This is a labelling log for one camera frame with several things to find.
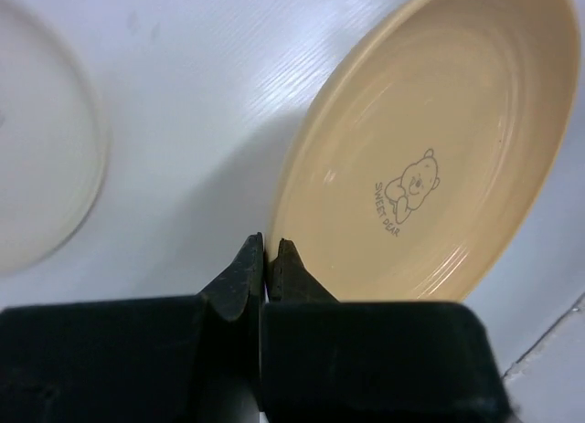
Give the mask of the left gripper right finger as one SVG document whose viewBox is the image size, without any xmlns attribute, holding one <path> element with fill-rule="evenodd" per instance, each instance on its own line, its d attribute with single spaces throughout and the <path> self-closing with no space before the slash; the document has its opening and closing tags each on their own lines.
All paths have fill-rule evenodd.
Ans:
<svg viewBox="0 0 585 423">
<path fill-rule="evenodd" d="M 261 311 L 270 422 L 508 422 L 512 406 L 479 318 L 449 301 L 341 302 L 290 240 Z"/>
</svg>

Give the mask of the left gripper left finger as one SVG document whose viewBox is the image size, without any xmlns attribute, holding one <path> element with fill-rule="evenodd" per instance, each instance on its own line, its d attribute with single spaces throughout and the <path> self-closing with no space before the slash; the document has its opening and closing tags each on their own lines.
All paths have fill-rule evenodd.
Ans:
<svg viewBox="0 0 585 423">
<path fill-rule="evenodd" d="M 4 422 L 256 422 L 263 239 L 201 292 L 4 309 Z"/>
</svg>

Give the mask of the yellow plate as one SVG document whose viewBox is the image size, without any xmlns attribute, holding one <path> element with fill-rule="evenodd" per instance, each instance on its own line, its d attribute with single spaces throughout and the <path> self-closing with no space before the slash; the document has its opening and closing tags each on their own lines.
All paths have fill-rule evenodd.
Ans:
<svg viewBox="0 0 585 423">
<path fill-rule="evenodd" d="M 572 0 L 410 0 L 314 99 L 280 181 L 282 240 L 341 301 L 464 299 L 525 219 L 580 75 Z"/>
</svg>

